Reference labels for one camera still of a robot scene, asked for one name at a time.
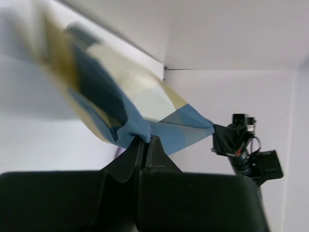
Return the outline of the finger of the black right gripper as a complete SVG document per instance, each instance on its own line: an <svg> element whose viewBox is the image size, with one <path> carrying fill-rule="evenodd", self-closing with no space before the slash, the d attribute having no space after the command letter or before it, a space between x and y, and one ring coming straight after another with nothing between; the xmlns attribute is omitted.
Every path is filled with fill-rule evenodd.
<svg viewBox="0 0 309 232"><path fill-rule="evenodd" d="M221 126L214 124L213 151L222 156L240 156L247 144L247 127L241 124Z"/></svg>

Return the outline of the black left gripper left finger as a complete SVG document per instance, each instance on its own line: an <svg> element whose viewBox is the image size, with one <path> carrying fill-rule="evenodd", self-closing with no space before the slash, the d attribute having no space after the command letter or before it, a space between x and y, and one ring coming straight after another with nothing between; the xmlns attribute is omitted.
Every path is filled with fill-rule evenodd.
<svg viewBox="0 0 309 232"><path fill-rule="evenodd" d="M142 142L101 170L0 176L3 232L135 232L134 179Z"/></svg>

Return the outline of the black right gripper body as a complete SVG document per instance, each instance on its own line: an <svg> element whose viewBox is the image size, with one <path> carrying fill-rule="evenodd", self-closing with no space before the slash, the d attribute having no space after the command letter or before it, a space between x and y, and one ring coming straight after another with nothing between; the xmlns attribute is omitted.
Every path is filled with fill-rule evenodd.
<svg viewBox="0 0 309 232"><path fill-rule="evenodd" d="M259 138L255 136L249 139L236 151L235 157L229 157L229 162L236 175L243 175L251 178L258 186L268 180L283 178L283 171L276 150L248 151L247 146L253 144L256 139L261 147Z"/></svg>

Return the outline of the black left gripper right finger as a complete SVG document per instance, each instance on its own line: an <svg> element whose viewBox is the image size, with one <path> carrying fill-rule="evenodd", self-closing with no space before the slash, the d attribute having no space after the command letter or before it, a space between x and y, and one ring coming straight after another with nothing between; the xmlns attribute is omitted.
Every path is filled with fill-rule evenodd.
<svg viewBox="0 0 309 232"><path fill-rule="evenodd" d="M139 176L141 232L267 232L257 185L248 177L168 171L161 141L149 144Z"/></svg>

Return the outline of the blue beige checked cloth napkin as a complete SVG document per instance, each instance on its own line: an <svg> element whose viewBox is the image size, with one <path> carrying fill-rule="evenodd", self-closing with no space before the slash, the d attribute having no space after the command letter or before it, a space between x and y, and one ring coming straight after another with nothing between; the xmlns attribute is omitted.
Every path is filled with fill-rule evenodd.
<svg viewBox="0 0 309 232"><path fill-rule="evenodd" d="M126 148L156 135L172 154L213 134L211 121L107 42L76 24L61 29L48 14L42 27L55 85L99 139Z"/></svg>

